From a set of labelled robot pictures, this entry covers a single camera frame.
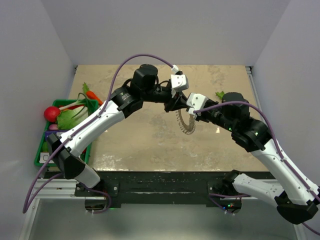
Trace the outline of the metal disc with keyrings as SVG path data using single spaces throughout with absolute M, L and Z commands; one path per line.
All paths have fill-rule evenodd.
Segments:
M 187 113 L 187 119 L 183 118 L 184 109 L 179 109 L 175 112 L 176 120 L 179 126 L 179 129 L 186 135 L 191 135 L 196 130 L 196 123 L 194 116 L 192 114 Z

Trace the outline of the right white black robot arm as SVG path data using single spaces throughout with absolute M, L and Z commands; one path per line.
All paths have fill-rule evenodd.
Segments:
M 281 148 L 269 121 L 250 116 L 249 109 L 255 106 L 242 94 L 228 92 L 221 103 L 196 94 L 189 97 L 188 105 L 196 119 L 230 131 L 235 143 L 257 158 L 278 182 L 278 185 L 272 185 L 233 171 L 222 185 L 227 196 L 241 193 L 262 200 L 295 225 L 315 216 L 320 203 L 320 187 L 308 179 Z

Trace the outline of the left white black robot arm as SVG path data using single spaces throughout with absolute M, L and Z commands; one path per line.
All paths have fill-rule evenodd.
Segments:
M 62 133 L 52 133 L 47 137 L 51 160 L 66 179 L 75 179 L 86 186 L 92 196 L 99 196 L 104 184 L 98 173 L 80 159 L 80 155 L 95 139 L 108 128 L 128 118 L 140 110 L 145 102 L 162 103 L 166 112 L 186 108 L 188 78 L 176 67 L 175 72 L 162 86 L 158 69 L 151 64 L 143 64 L 134 71 L 133 77 L 117 88 L 99 109 L 85 120 Z

